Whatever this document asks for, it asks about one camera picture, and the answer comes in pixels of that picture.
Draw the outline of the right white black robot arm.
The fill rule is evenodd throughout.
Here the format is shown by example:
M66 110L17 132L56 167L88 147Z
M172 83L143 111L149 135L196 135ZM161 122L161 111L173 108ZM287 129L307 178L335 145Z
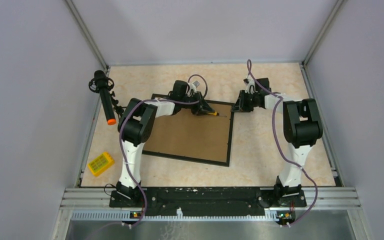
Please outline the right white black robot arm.
M286 164L277 176L273 200L279 206L287 206L302 188L301 176L307 157L323 136L323 126L316 100L294 99L280 92L272 92L268 78L244 79L246 85L239 92L231 108L233 113L250 113L256 107L281 113L283 136L288 143L289 154L281 153Z

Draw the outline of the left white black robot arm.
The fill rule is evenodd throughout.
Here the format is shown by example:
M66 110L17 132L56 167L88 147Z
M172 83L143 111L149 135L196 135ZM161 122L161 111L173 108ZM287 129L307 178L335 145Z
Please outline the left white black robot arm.
M218 116L197 91L198 83L182 80L174 82L172 90L163 98L140 100L132 98L118 125L119 142L123 155L121 176L116 192L129 207L140 202L140 164L145 142L150 138L155 119L173 116L182 109L190 109L196 116Z

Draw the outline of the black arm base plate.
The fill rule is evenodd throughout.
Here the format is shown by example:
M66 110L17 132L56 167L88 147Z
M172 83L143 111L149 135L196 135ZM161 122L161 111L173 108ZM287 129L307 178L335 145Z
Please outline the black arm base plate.
M168 204L245 204L270 208L303 208L307 206L304 191L283 194L279 187L145 187L111 191L111 208L156 207Z

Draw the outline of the yellow handled screwdriver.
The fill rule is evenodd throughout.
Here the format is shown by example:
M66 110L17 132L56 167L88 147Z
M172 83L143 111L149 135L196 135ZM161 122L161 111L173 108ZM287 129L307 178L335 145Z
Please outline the yellow handled screwdriver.
M219 113L219 112L211 113L211 115L216 116L216 117L223 117L223 118L226 118L226 117L227 117L226 115L223 115L223 114L221 114L221 113Z

